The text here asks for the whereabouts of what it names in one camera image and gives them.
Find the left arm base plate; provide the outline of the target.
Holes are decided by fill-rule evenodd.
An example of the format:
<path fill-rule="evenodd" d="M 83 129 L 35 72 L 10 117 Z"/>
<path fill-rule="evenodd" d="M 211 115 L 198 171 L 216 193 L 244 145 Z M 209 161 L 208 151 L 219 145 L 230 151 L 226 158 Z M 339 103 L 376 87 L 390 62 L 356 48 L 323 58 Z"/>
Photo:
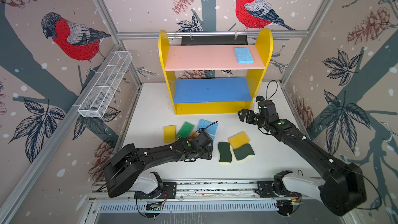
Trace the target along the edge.
<path fill-rule="evenodd" d="M 176 198 L 176 188 L 177 184 L 175 182 L 161 183 L 154 191 L 151 193 L 144 193 L 137 191 L 134 194 L 135 200 L 152 200 L 152 199 L 175 199 Z"/>

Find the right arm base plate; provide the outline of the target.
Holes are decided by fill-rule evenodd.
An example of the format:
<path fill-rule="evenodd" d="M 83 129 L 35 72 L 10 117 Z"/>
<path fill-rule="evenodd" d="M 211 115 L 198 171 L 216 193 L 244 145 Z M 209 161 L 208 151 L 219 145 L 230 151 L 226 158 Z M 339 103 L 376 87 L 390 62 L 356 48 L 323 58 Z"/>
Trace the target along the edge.
<path fill-rule="evenodd" d="M 302 195 L 296 192 L 287 191 L 286 193 L 277 194 L 274 190 L 273 180 L 257 181 L 258 188 L 255 193 L 261 198 L 300 198 Z"/>

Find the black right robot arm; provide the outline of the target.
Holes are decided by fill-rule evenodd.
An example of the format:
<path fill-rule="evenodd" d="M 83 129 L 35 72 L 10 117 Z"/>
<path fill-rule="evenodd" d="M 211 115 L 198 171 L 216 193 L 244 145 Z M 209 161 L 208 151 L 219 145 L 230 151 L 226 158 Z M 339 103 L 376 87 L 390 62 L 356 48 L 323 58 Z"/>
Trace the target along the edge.
<path fill-rule="evenodd" d="M 284 170 L 274 176 L 273 191 L 279 197 L 289 193 L 309 196 L 322 202 L 336 216 L 343 216 L 367 200 L 362 170 L 354 163 L 332 157 L 306 136 L 289 120 L 281 119 L 271 100 L 257 97 L 258 111 L 242 109 L 239 120 L 256 125 L 258 130 L 271 135 L 292 148 L 321 176 L 320 179 Z"/>

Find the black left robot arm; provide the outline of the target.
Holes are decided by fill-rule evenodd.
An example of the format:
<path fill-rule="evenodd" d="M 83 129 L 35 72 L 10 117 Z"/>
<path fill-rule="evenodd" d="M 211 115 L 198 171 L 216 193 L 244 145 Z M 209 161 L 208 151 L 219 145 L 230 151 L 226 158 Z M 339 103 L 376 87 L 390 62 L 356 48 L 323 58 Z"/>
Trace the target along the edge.
<path fill-rule="evenodd" d="M 211 160 L 214 142 L 206 130 L 198 136 L 179 138 L 172 144 L 152 148 L 136 148 L 128 144 L 103 165 L 105 185 L 110 198 L 129 191 L 140 174 L 169 162 Z"/>

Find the light blue sponge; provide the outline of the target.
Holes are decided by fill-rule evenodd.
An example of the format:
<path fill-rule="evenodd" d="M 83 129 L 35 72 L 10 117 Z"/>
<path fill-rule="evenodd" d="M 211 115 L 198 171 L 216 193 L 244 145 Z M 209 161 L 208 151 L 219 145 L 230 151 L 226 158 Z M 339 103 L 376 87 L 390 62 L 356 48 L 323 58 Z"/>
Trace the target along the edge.
<path fill-rule="evenodd" d="M 209 134 L 209 136 L 211 137 L 212 141 L 214 142 L 215 141 L 215 136 L 214 135 L 210 135 L 210 134 Z"/>
<path fill-rule="evenodd" d="M 234 48 L 238 64 L 253 64 L 254 59 L 249 48 L 239 47 Z"/>
<path fill-rule="evenodd" d="M 212 121 L 200 119 L 197 130 L 206 129 L 209 135 L 215 136 L 217 133 L 218 123 L 213 123 Z"/>

